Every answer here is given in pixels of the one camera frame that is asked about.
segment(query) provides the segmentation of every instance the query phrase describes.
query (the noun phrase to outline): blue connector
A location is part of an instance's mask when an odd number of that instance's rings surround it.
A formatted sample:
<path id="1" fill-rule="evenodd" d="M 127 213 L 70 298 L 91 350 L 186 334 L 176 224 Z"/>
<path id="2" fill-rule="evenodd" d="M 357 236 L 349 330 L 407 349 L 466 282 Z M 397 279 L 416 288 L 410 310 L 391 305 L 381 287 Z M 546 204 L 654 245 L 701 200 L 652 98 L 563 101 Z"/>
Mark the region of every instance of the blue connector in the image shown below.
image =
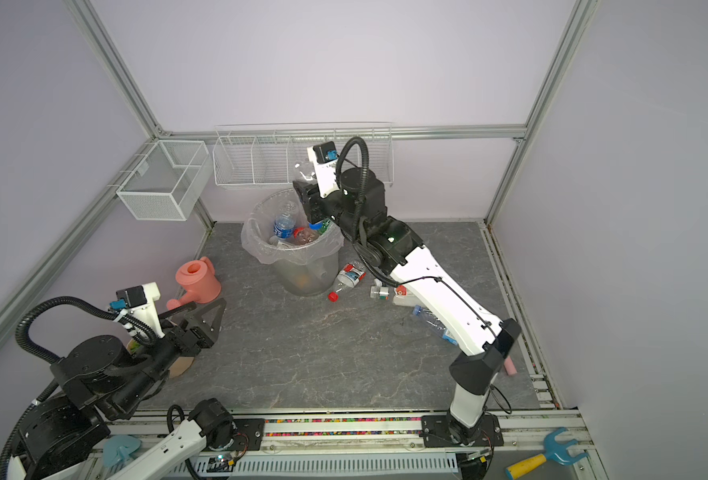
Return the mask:
<path id="1" fill-rule="evenodd" d="M 109 306 L 113 308 L 114 310 L 121 310 L 123 308 L 127 308 L 127 302 L 124 301 L 124 299 L 119 299 L 114 302 L 110 302 Z"/>

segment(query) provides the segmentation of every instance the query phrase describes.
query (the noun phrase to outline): black mounting plate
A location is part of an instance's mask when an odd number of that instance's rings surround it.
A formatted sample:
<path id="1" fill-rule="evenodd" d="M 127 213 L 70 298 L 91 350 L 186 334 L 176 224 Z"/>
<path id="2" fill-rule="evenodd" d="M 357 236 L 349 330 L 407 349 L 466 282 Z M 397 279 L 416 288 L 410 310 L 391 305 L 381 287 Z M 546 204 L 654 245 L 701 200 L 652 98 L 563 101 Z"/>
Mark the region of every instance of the black mounting plate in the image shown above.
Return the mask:
<path id="1" fill-rule="evenodd" d="M 234 423 L 236 424 L 236 432 L 244 433 L 249 438 L 247 450 L 260 450 L 260 444 L 263 441 L 265 418 L 234 418 Z M 242 451 L 244 448 L 245 438 L 237 435 L 234 437 L 234 442 L 226 450 Z"/>
<path id="2" fill-rule="evenodd" d="M 503 434 L 501 434 L 501 424 L 495 415 L 485 413 L 479 419 L 479 428 L 484 431 L 493 444 L 493 447 L 503 446 Z M 424 415 L 421 417 L 421 428 L 423 430 L 423 445 L 427 448 L 431 447 L 457 447 L 450 439 L 450 432 L 447 430 L 447 415 Z M 487 439 L 484 435 L 480 435 L 479 439 L 474 442 L 474 446 L 487 446 Z"/>

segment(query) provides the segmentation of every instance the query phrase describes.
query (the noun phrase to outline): yellow handle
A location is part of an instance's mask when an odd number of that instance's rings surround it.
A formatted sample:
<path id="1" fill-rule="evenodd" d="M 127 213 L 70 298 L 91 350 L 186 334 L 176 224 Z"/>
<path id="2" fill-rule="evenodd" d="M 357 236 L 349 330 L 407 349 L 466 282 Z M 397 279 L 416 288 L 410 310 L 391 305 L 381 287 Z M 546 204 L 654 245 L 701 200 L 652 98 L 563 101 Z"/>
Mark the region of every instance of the yellow handle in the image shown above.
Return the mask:
<path id="1" fill-rule="evenodd" d="M 532 472 L 536 467 L 542 466 L 544 463 L 546 463 L 546 456 L 539 453 L 534 457 L 522 460 L 506 468 L 506 476 L 509 477 L 509 480 L 516 480 L 522 475 Z"/>

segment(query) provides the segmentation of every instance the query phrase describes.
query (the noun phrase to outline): plastic bag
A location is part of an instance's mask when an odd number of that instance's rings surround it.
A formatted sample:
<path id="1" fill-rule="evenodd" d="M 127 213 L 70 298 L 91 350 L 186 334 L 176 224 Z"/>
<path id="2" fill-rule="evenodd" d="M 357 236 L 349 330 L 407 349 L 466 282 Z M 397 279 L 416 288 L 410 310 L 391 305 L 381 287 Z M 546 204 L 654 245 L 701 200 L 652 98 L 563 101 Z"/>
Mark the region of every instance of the plastic bag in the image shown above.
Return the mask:
<path id="1" fill-rule="evenodd" d="M 343 246 L 341 229 L 332 224 L 323 235 L 310 244 L 286 247 L 269 244 L 274 235 L 274 220 L 279 208 L 288 200 L 298 205 L 296 225 L 308 225 L 305 212 L 295 190 L 282 190 L 255 205 L 253 212 L 242 227 L 242 247 L 261 264 L 273 264 L 287 260 L 297 265 L 308 265 L 322 257 L 337 252 Z"/>

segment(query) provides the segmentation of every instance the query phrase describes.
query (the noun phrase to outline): white mesh basket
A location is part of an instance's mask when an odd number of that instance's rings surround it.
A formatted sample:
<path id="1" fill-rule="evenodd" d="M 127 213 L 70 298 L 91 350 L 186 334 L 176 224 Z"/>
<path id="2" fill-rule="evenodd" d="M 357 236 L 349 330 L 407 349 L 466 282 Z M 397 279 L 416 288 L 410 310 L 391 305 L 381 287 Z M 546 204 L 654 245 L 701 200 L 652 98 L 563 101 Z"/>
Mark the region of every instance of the white mesh basket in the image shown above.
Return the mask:
<path id="1" fill-rule="evenodd" d="M 186 220 L 213 175 L 200 140 L 157 140 L 116 194 L 138 220 Z"/>
<path id="2" fill-rule="evenodd" d="M 308 162 L 306 148 L 334 141 L 338 152 L 354 136 L 367 142 L 370 170 L 384 184 L 394 183 L 391 124 L 275 124 L 216 127 L 213 146 L 215 183 L 226 189 L 288 187 L 302 179 L 299 167 Z M 347 158 L 361 166 L 359 147 Z M 350 168 L 344 164 L 344 170 Z"/>

